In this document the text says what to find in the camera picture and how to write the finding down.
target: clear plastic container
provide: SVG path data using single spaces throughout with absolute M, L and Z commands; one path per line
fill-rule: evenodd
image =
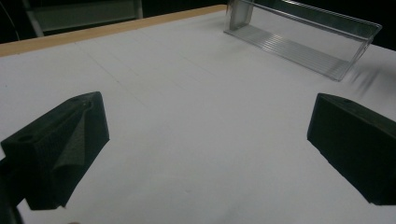
M 224 32 L 341 81 L 381 28 L 288 0 L 230 0 Z

